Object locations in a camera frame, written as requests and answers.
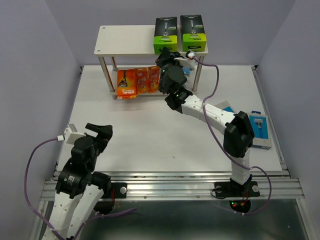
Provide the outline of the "orange razor bag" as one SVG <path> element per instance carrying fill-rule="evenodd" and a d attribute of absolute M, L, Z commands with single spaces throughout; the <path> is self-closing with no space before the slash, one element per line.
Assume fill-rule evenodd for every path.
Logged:
<path fill-rule="evenodd" d="M 159 73 L 160 68 L 158 66 L 148 67 L 148 77 L 149 77 L 149 93 L 154 93 L 159 87 Z"/>
<path fill-rule="evenodd" d="M 136 84 L 137 84 L 137 93 L 143 94 L 149 91 L 149 75 L 148 69 L 146 67 L 137 68 L 136 73 Z"/>

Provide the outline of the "blue blister razor pack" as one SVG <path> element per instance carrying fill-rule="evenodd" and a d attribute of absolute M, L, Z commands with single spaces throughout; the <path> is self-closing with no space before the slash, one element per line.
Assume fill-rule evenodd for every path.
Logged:
<path fill-rule="evenodd" d="M 183 70 L 183 74 L 186 76 L 189 76 L 191 74 L 191 69 L 189 67 L 184 66 L 182 70 Z"/>

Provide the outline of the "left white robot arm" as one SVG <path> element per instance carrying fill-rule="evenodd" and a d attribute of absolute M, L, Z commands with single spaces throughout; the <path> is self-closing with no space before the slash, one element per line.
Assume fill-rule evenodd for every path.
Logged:
<path fill-rule="evenodd" d="M 95 171 L 95 167 L 98 156 L 113 136 L 113 127 L 92 123 L 85 127 L 97 135 L 80 133 L 73 124 L 64 131 L 64 139 L 72 149 L 58 176 L 44 240 L 75 239 L 98 200 L 111 193 L 111 177 Z"/>

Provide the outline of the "orange razor bag bottom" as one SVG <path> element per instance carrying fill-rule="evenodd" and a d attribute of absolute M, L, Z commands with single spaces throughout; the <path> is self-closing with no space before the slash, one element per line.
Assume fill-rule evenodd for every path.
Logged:
<path fill-rule="evenodd" d="M 137 68 L 136 73 L 136 84 L 137 84 L 137 93 L 143 94 L 149 91 L 149 75 L 148 69 L 146 67 Z"/>

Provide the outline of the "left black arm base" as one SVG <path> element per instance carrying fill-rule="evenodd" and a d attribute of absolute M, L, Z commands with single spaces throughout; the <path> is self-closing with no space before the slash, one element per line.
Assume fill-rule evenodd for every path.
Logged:
<path fill-rule="evenodd" d="M 126 182 L 110 182 L 103 188 L 101 199 L 125 199 L 127 197 L 128 184 Z"/>

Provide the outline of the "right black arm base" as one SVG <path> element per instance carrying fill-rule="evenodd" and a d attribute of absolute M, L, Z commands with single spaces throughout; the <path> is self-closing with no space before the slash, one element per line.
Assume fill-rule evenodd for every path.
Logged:
<path fill-rule="evenodd" d="M 225 198 L 242 198 L 242 197 L 259 197 L 260 191 L 256 181 L 250 181 L 241 185 L 230 181 L 220 181 L 214 183 L 214 188 L 211 190 L 211 195 L 217 199 Z"/>

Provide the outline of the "black green razor box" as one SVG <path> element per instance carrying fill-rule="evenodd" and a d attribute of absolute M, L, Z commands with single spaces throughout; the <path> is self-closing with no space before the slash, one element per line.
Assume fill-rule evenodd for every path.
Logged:
<path fill-rule="evenodd" d="M 171 52 L 178 50 L 178 20 L 176 16 L 158 17 L 155 20 L 153 49 L 160 54 L 164 47 Z"/>
<path fill-rule="evenodd" d="M 184 52 L 203 52 L 207 36 L 200 14 L 180 16 L 181 45 Z"/>

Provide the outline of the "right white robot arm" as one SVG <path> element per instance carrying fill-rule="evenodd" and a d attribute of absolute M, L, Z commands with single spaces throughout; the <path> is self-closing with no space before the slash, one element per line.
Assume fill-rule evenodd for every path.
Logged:
<path fill-rule="evenodd" d="M 185 88 L 187 78 L 183 67 L 193 70 L 204 65 L 195 52 L 188 51 L 182 56 L 163 47 L 155 63 L 161 69 L 158 90 L 166 95 L 169 108 L 205 122 L 211 132 L 217 130 L 223 135 L 223 142 L 218 145 L 231 160 L 230 189 L 233 194 L 242 195 L 248 190 L 251 177 L 249 155 L 255 137 L 247 113 L 220 109 L 207 103 L 208 96 L 200 99 Z"/>

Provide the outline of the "orange razor bag top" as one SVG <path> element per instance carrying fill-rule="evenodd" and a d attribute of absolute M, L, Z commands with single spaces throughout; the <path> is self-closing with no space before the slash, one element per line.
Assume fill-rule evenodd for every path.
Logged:
<path fill-rule="evenodd" d="M 154 93 L 159 87 L 159 73 L 160 68 L 158 66 L 148 67 L 148 77 L 149 77 L 149 93 Z"/>

